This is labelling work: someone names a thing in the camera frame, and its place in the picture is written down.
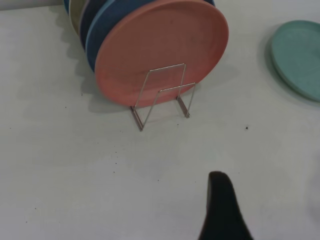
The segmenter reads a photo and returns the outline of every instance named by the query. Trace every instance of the teal plate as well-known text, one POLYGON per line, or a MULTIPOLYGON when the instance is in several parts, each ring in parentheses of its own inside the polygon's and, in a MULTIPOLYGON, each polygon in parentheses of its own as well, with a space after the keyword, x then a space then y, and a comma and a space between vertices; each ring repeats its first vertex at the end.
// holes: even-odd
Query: teal plate
POLYGON ((271 41, 271 56, 279 75, 301 95, 320 102, 320 24, 290 21, 271 41))

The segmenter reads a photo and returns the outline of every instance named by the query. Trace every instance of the wire rack leg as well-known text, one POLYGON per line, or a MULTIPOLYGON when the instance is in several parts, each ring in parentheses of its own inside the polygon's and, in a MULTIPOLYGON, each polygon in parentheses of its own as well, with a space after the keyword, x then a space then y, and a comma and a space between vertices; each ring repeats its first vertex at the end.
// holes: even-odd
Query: wire rack leg
POLYGON ((190 111, 191 103, 192 103, 193 98, 194 98, 194 94, 195 94, 195 90, 196 90, 196 85, 197 85, 197 84, 196 84, 195 82, 193 82, 193 83, 189 83, 189 84, 184 84, 184 85, 183 85, 184 77, 185 77, 185 72, 186 72, 186 67, 187 67, 187 65, 184 64, 184 63, 182 63, 182 64, 177 64, 177 65, 172 65, 172 66, 167 66, 167 67, 162 67, 162 68, 153 69, 153 70, 150 70, 150 71, 147 73, 147 75, 146 75, 146 77, 145 77, 145 80, 144 80, 144 83, 143 83, 143 85, 142 85, 141 91, 140 91, 140 93, 139 93, 138 99, 137 99, 137 101, 136 101, 136 103, 135 103, 135 106, 131 106, 131 107, 130 107, 130 110, 131 110, 131 113, 132 113, 132 115, 133 115, 133 118, 134 118, 134 120, 135 120, 135 122, 136 122, 136 124, 137 124, 137 126, 138 126, 138 128, 139 128, 139 130, 140 130, 141 132, 144 130, 144 128, 145 128, 145 126, 146 126, 146 124, 147 124, 147 121, 148 121, 148 119, 149 119, 149 117, 150 117, 150 114, 151 114, 152 110, 154 109, 154 106, 157 104, 157 100, 158 100, 159 95, 160 95, 162 92, 165 92, 165 91, 171 91, 171 90, 174 90, 174 89, 179 89, 178 96, 176 97, 176 100, 178 101, 178 103, 179 103, 179 105, 180 105, 180 107, 181 107, 181 109, 182 109, 182 111, 183 111, 184 116, 185 116, 187 119, 190 118, 190 113, 189 113, 189 111, 190 111), (150 110, 149 110, 149 112, 148 112, 148 114, 147 114, 147 116, 146 116, 146 118, 145 118, 145 120, 144 120, 144 123, 143 123, 143 122, 141 121, 141 118, 140 118, 138 112, 137 112, 137 106, 138 106, 138 104, 139 104, 140 98, 141 98, 141 96, 142 96, 142 93, 143 93, 143 91, 144 91, 144 88, 145 88, 145 86, 146 86, 146 82, 148 81, 148 78, 149 78, 150 73, 155 72, 155 71, 161 71, 161 70, 169 69, 169 68, 179 67, 179 66, 184 66, 180 86, 175 86, 175 87, 171 87, 171 88, 167 88, 167 89, 162 89, 162 90, 158 91, 157 94, 156 94, 156 96, 155 96, 155 98, 154 98, 153 104, 152 104, 152 106, 151 106, 151 108, 150 108, 150 110), (190 86, 193 86, 193 91, 192 91, 192 96, 191 96, 191 100, 190 100, 189 106, 188 106, 188 108, 187 108, 186 105, 185 105, 185 103, 184 103, 184 101, 182 100, 182 98, 181 98, 181 96, 180 96, 180 93, 181 93, 181 89, 182 89, 182 88, 190 87, 190 86))

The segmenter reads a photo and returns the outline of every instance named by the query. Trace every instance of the white tabletop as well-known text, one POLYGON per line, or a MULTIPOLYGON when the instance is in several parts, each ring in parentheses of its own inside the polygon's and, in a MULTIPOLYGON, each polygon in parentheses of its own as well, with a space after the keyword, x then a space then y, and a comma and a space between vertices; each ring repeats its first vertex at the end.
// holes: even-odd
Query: white tabletop
POLYGON ((320 104, 265 59, 279 24, 320 22, 320 1, 216 5, 229 43, 191 118, 161 104, 144 132, 99 93, 63 6, 0 12, 1 239, 196 240, 217 170, 255 239, 320 239, 320 104))

